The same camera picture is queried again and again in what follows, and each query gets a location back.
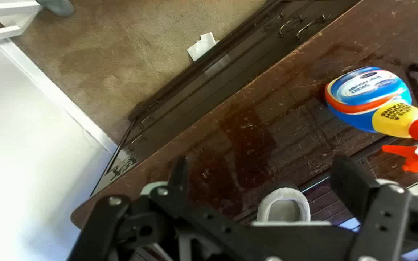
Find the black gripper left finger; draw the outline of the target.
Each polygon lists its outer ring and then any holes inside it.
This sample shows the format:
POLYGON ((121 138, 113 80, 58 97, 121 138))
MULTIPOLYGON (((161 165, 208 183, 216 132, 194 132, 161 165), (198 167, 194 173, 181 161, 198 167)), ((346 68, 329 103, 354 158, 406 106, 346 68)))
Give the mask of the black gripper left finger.
POLYGON ((178 158, 169 178, 146 184, 136 200, 101 197, 66 261, 197 261, 194 235, 158 206, 159 200, 181 206, 185 190, 187 164, 178 158))

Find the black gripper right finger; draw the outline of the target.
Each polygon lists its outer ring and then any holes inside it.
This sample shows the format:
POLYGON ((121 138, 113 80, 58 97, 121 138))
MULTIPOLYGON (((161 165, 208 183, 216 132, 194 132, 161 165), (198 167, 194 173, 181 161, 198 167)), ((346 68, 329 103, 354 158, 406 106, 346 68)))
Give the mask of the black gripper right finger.
POLYGON ((418 196, 399 183, 378 183, 345 155, 332 160, 329 183, 359 222, 351 261, 399 261, 418 248, 418 196))

